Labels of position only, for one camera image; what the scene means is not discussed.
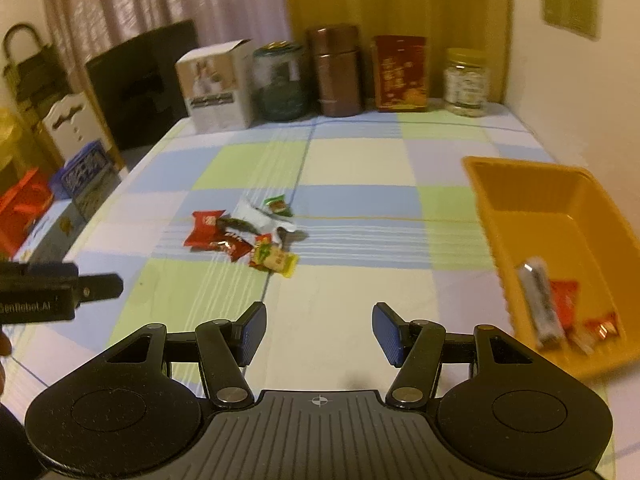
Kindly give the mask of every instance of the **computer monitor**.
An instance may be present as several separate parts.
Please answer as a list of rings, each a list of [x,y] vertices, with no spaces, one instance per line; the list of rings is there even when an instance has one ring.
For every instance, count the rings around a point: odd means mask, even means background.
[[[198,47],[191,20],[140,34],[86,64],[120,150],[155,144],[188,116],[175,62]]]

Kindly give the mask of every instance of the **blue box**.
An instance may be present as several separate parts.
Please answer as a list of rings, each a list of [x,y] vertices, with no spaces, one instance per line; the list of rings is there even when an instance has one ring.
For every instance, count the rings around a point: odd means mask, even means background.
[[[118,184],[120,176],[113,161],[100,140],[94,140],[51,177],[49,188],[57,200],[73,200],[89,221]]]
[[[61,262],[86,222],[71,200],[54,202],[14,256],[14,262]]]

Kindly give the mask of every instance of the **checkered tablecloth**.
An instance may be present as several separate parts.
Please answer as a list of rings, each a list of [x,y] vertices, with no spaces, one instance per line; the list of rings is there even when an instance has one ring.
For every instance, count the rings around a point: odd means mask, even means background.
[[[551,161],[506,108],[461,118],[365,113],[265,124],[197,135],[182,120],[132,171],[75,244],[68,259],[82,273],[117,272],[121,298],[87,304],[76,320],[12,327],[2,398],[18,417],[48,384],[140,326],[170,332],[216,318],[235,319],[255,300],[268,309],[268,332],[246,372],[250,386],[340,390],[390,385],[371,332],[373,304],[405,319],[431,319],[450,332],[491,323],[510,330],[465,155]],[[234,210],[286,194],[300,232],[294,276],[268,276],[221,253],[191,253],[182,243],[194,210]],[[447,365],[444,391],[465,378]],[[197,368],[174,376],[201,392]],[[636,478],[640,465],[638,368],[595,383],[615,418],[601,472]]]

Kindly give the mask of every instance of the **hand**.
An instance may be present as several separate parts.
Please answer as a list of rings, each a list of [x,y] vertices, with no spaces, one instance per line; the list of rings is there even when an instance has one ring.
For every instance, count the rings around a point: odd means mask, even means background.
[[[9,338],[0,330],[0,356],[7,356],[11,354],[11,341]],[[2,391],[4,390],[4,368],[0,364],[0,395],[2,395]]]

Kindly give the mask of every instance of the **curtain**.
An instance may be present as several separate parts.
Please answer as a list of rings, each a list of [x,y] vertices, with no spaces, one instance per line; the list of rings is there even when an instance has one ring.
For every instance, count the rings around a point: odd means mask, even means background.
[[[192,19],[201,45],[290,38],[284,0],[44,0],[71,85],[88,89],[84,64],[153,28]]]
[[[510,41],[510,0],[287,0],[293,35],[304,41],[308,27],[354,23],[366,60],[369,94],[370,42],[378,34],[426,36],[430,45],[430,93],[442,95],[442,70],[450,46],[485,50],[493,101],[504,91]]]

